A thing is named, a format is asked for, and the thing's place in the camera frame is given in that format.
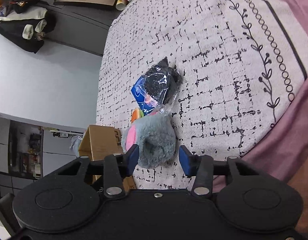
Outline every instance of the leaf vine pattern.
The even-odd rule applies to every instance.
[[[261,73],[261,76],[258,78],[259,82],[264,84],[264,92],[268,93],[270,96],[270,100],[269,102],[267,102],[267,106],[270,107],[273,111],[273,117],[274,117],[274,122],[270,125],[270,127],[274,127],[276,124],[276,116],[275,116],[275,108],[277,107],[277,105],[280,102],[280,98],[273,98],[273,94],[272,94],[272,85],[271,85],[271,75],[272,75],[272,69],[269,68],[267,65],[271,64],[271,60],[269,59],[269,53],[264,55],[261,53],[261,50],[263,49],[263,45],[258,44],[258,42],[255,40],[255,38],[253,37],[252,33],[251,33],[251,27],[252,24],[250,22],[247,22],[246,19],[248,17],[248,14],[246,13],[247,10],[244,8],[243,11],[239,11],[239,3],[234,3],[232,0],[226,0],[229,1],[231,3],[231,5],[229,6],[229,8],[231,10],[235,10],[239,16],[242,19],[243,24],[241,25],[241,27],[243,29],[245,29],[246,31],[243,32],[243,34],[246,36],[246,38],[248,40],[251,40],[253,42],[253,44],[250,45],[250,47],[252,47],[252,49],[256,50],[262,60],[262,63],[264,65],[264,72]]]

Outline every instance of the white cabinet door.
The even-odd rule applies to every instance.
[[[75,155],[53,154],[43,152],[43,176],[57,170],[63,165],[76,159]]]
[[[8,167],[8,146],[5,144],[0,144],[0,171],[9,172]]]
[[[0,143],[9,143],[10,120],[0,117]]]
[[[52,132],[48,130],[44,131],[43,152],[75,155],[75,153],[70,150],[70,147],[71,138],[60,138],[58,136],[53,137]]]

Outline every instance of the black chair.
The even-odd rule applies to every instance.
[[[11,236],[21,228],[13,213],[13,199],[14,195],[11,193],[0,199],[0,221]]]

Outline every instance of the black item in plastic bag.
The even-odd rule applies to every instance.
[[[169,102],[178,93],[182,77],[173,68],[168,66],[167,57],[153,65],[144,75],[144,87],[159,105]]]

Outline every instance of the pink plush ear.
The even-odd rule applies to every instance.
[[[131,128],[128,130],[127,137],[126,137],[126,150],[128,151],[132,145],[136,141],[136,129],[135,125],[132,125]]]

